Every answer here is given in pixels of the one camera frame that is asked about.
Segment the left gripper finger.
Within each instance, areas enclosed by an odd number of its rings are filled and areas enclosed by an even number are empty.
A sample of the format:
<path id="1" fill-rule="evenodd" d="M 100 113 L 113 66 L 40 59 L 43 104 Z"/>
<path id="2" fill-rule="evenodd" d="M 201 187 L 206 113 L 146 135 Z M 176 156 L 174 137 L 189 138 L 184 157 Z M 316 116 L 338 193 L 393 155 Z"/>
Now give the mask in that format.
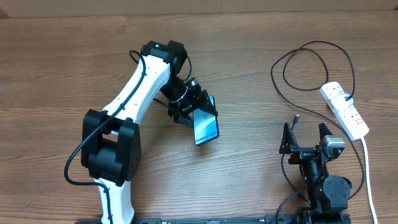
<path id="1" fill-rule="evenodd" d="M 172 116 L 175 123 L 186 125 L 188 127 L 193 127 L 193 120 L 188 113 L 183 111 L 176 111 Z"/>
<path id="2" fill-rule="evenodd" d="M 210 97 L 206 90 L 203 90 L 201 92 L 199 109 L 201 109 L 202 111 L 207 112 L 209 114 L 215 115 L 216 117 L 218 116 L 218 112 L 217 112 L 215 106 L 212 104 Z"/>

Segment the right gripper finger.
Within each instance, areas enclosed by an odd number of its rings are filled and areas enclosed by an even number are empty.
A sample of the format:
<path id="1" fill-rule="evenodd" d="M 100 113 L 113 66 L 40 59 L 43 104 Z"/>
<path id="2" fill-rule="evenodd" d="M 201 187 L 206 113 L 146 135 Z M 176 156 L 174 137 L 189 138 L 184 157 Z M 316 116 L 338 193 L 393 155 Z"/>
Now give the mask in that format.
<path id="1" fill-rule="evenodd" d="M 289 123 L 284 124 L 284 132 L 282 141 L 279 148 L 280 154 L 291 154 L 296 152 L 299 148 L 299 144 L 295 138 L 292 127 Z"/>
<path id="2" fill-rule="evenodd" d="M 320 145 L 329 145 L 330 137 L 333 136 L 333 133 L 327 128 L 325 123 L 320 123 L 318 128 L 320 133 Z"/>

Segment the Samsung Galaxy smartphone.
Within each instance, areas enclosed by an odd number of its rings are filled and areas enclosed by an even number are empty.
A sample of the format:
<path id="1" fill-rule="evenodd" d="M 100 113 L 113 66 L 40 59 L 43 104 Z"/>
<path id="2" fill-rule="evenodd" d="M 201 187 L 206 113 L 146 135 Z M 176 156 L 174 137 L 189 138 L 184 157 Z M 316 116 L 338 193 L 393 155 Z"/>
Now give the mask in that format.
<path id="1" fill-rule="evenodd" d="M 200 146 L 219 137 L 217 117 L 201 109 L 193 112 L 195 145 Z"/>

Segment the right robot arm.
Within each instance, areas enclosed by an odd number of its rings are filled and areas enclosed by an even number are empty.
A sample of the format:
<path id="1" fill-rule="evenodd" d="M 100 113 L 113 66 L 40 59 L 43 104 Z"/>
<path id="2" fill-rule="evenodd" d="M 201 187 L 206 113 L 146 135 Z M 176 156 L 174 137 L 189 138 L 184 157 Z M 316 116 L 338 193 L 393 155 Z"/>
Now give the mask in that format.
<path id="1" fill-rule="evenodd" d="M 314 147 L 300 147 L 292 127 L 284 124 L 284 132 L 279 149 L 282 155 L 288 154 L 289 164 L 298 165 L 305 181 L 302 190 L 295 191 L 292 197 L 307 192 L 309 207 L 302 208 L 294 215 L 284 215 L 285 223 L 350 223 L 349 216 L 343 215 L 348 208 L 352 184 L 345 178 L 329 175 L 326 163 L 337 159 L 345 148 L 343 138 L 334 136 L 325 124 L 318 125 L 320 142 Z"/>

